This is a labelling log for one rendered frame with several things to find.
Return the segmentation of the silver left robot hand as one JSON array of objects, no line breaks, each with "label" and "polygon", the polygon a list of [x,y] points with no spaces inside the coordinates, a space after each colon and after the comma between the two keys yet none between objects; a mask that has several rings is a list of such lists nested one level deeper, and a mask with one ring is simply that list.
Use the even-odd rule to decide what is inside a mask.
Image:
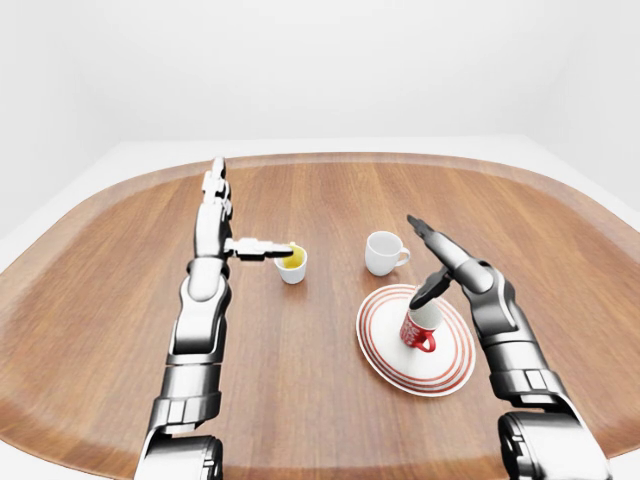
[{"label": "silver left robot hand", "polygon": [[256,238],[232,238],[231,219],[233,205],[231,186],[226,179],[225,158],[217,156],[205,172],[203,200],[198,209],[195,225],[195,256],[226,260],[237,257],[243,261],[262,261],[265,258],[283,258],[293,254],[290,245]]}]

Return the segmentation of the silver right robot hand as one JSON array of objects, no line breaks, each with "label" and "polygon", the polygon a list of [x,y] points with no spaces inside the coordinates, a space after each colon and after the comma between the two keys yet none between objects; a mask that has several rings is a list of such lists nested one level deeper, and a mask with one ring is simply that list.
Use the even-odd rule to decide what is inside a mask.
[{"label": "silver right robot hand", "polygon": [[445,234],[431,228],[424,220],[407,215],[407,220],[425,246],[440,260],[443,267],[430,274],[412,297],[409,308],[418,310],[429,301],[442,295],[455,280],[470,289],[477,287],[469,274],[471,256]]}]

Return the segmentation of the red patterned mug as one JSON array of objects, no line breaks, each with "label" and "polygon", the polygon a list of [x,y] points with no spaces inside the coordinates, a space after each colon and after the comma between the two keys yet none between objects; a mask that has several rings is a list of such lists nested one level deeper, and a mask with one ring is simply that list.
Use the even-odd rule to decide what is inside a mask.
[{"label": "red patterned mug", "polygon": [[443,314],[432,300],[418,309],[408,309],[403,320],[400,338],[403,343],[412,348],[418,348],[425,353],[436,350],[435,331],[443,322]]}]

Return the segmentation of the white mug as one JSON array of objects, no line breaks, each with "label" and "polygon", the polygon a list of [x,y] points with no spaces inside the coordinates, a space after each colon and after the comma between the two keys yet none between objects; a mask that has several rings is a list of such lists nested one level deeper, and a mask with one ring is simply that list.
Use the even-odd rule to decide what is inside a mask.
[{"label": "white mug", "polygon": [[405,265],[411,258],[402,240],[389,231],[371,233],[366,241],[365,264],[375,276],[385,276],[394,268]]}]

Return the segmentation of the white plate with red rings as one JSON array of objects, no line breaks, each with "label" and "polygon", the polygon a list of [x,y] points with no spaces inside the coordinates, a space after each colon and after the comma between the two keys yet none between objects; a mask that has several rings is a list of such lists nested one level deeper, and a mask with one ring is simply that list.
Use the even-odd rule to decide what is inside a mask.
[{"label": "white plate with red rings", "polygon": [[472,334],[458,311],[437,298],[433,303],[443,322],[434,333],[436,349],[408,346],[400,333],[415,289],[393,284],[370,293],[356,316],[357,338],[369,364],[390,384],[417,396],[446,396],[461,389],[474,372]]}]

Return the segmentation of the white cup with yellow inside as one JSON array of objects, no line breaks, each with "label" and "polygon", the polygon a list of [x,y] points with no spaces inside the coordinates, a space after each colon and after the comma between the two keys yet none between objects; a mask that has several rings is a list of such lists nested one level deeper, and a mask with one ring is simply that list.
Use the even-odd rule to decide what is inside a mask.
[{"label": "white cup with yellow inside", "polygon": [[293,254],[288,257],[275,258],[274,264],[281,276],[281,279],[290,285],[300,283],[305,276],[307,264],[307,252],[295,242],[290,242],[289,246]]}]

